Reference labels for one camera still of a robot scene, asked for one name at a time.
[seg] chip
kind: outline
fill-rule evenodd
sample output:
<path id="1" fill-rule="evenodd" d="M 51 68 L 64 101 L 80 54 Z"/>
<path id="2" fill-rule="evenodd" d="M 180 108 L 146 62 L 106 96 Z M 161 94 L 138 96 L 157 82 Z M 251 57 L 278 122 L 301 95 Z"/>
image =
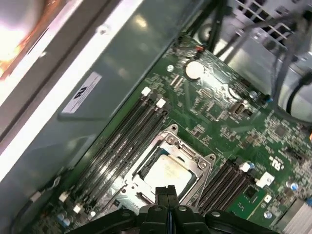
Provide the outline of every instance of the chip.
<path id="1" fill-rule="evenodd" d="M 248 187 L 248 189 L 245 191 L 245 195 L 249 198 L 252 199 L 253 196 L 255 195 L 255 193 L 257 192 L 257 190 L 253 187 Z"/>
<path id="2" fill-rule="evenodd" d="M 283 125 L 279 125 L 276 129 L 275 129 L 275 133 L 279 136 L 279 137 L 283 137 L 286 133 L 287 129 L 283 126 Z"/>

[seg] silver metal frame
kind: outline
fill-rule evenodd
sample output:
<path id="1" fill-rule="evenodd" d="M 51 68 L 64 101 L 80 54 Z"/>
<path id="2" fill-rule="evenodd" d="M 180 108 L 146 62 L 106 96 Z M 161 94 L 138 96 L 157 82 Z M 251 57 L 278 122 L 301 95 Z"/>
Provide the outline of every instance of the silver metal frame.
<path id="1" fill-rule="evenodd" d="M 123 0 L 61 76 L 0 156 L 0 182 L 143 0 Z"/>
<path id="2" fill-rule="evenodd" d="M 190 199 L 199 192 L 199 189 L 203 187 L 203 183 L 207 180 L 208 175 L 213 168 L 215 155 L 210 154 L 206 157 L 202 156 L 179 138 L 177 132 L 178 126 L 173 124 L 154 138 L 125 176 L 124 183 L 127 187 L 134 187 L 136 192 L 142 193 L 146 198 L 154 201 L 155 194 L 152 192 L 150 185 L 141 179 L 138 174 L 156 150 L 164 149 L 170 154 L 168 157 L 170 157 L 171 160 L 177 162 L 197 177 L 196 182 L 181 199 L 183 204 L 187 204 Z"/>

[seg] green circuit board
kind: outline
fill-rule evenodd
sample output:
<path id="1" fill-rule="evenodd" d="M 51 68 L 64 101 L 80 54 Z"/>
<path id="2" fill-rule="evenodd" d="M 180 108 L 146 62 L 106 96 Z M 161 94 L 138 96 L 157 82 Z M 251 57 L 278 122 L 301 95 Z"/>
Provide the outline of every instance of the green circuit board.
<path id="1" fill-rule="evenodd" d="M 194 44 L 190 39 L 184 42 L 186 46 Z M 75 183 L 141 91 L 149 87 L 171 106 L 161 128 L 177 124 L 178 136 L 196 151 L 216 155 L 211 176 L 226 160 L 234 158 L 253 163 L 255 179 L 260 179 L 265 172 L 274 176 L 270 186 L 253 185 L 252 193 L 242 192 L 227 211 L 275 229 L 279 218 L 296 198 L 305 199 L 312 194 L 309 136 L 301 126 L 275 115 L 264 94 L 209 52 L 198 60 L 205 66 L 205 76 L 197 81 L 186 79 L 185 64 L 192 55 L 194 51 L 172 49 L 164 54 L 86 152 L 61 190 Z M 242 103 L 244 111 L 236 114 Z M 289 181 L 298 184 L 297 191 L 287 188 Z M 270 201 L 265 200 L 267 195 L 272 197 Z M 272 213 L 271 218 L 264 216 L 267 211 Z"/>

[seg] capacitor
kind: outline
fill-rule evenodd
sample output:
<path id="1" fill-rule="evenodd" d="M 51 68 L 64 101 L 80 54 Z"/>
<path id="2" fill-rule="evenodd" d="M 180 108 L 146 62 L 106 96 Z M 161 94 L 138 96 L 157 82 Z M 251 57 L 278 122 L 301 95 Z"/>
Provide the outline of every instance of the capacitor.
<path id="1" fill-rule="evenodd" d="M 60 220 L 60 221 L 63 221 L 64 220 L 64 218 L 65 218 L 65 216 L 64 216 L 64 214 L 63 213 L 60 213 L 60 214 L 58 214 L 58 220 Z"/>
<path id="2" fill-rule="evenodd" d="M 312 206 L 312 197 L 307 198 L 306 203 L 308 206 Z"/>
<path id="3" fill-rule="evenodd" d="M 291 184 L 291 190 L 293 191 L 298 191 L 299 185 L 297 183 L 292 183 Z"/>
<path id="4" fill-rule="evenodd" d="M 250 92 L 249 92 L 249 96 L 250 96 L 250 98 L 253 99 L 253 100 L 255 100 L 255 99 L 258 98 L 258 94 L 257 94 L 256 91 L 250 91 Z"/>
<path id="5" fill-rule="evenodd" d="M 270 218 L 272 218 L 272 213 L 270 211 L 266 211 L 264 213 L 264 217 L 267 218 L 267 219 L 270 219 Z"/>
<path id="6" fill-rule="evenodd" d="M 64 211 L 64 212 L 62 212 L 62 213 L 59 213 L 59 214 L 57 215 L 57 218 L 58 218 L 58 220 L 63 221 L 63 220 L 65 219 L 66 216 L 67 216 L 67 212 Z"/>
<path id="7" fill-rule="evenodd" d="M 68 227 L 70 225 L 70 220 L 68 218 L 64 219 L 63 224 L 65 227 Z"/>
<path id="8" fill-rule="evenodd" d="M 69 216 L 63 220 L 63 224 L 65 227 L 68 227 L 74 221 L 72 216 Z"/>
<path id="9" fill-rule="evenodd" d="M 91 217 L 96 216 L 96 214 L 97 214 L 97 213 L 96 213 L 95 211 L 91 211 L 91 212 L 90 212 Z"/>
<path id="10" fill-rule="evenodd" d="M 250 165 L 250 169 L 254 169 L 255 165 L 252 162 L 248 162 L 248 164 Z"/>

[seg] white slot latch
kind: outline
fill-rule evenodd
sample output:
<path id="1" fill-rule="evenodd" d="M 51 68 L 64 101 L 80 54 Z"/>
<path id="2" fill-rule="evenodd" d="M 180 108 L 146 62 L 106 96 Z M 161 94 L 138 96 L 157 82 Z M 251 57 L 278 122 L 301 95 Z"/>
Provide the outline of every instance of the white slot latch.
<path id="1" fill-rule="evenodd" d="M 150 92 L 151 92 L 151 89 L 149 87 L 145 87 L 142 90 L 141 94 L 146 97 Z"/>
<path id="2" fill-rule="evenodd" d="M 159 99 L 159 101 L 156 103 L 156 106 L 158 108 L 162 108 L 166 104 L 166 101 L 164 99 Z"/>
<path id="3" fill-rule="evenodd" d="M 249 169 L 251 168 L 251 165 L 247 162 L 244 162 L 242 165 L 239 166 L 240 170 L 243 172 L 248 172 Z"/>
<path id="4" fill-rule="evenodd" d="M 58 199 L 59 199 L 61 202 L 64 203 L 64 201 L 68 198 L 68 196 L 69 196 L 69 193 L 63 192 L 63 193 L 58 197 Z"/>
<path id="5" fill-rule="evenodd" d="M 76 214 L 79 214 L 79 212 L 81 211 L 82 209 L 82 206 L 80 204 L 77 204 L 74 208 L 73 208 L 73 211 L 76 213 Z"/>

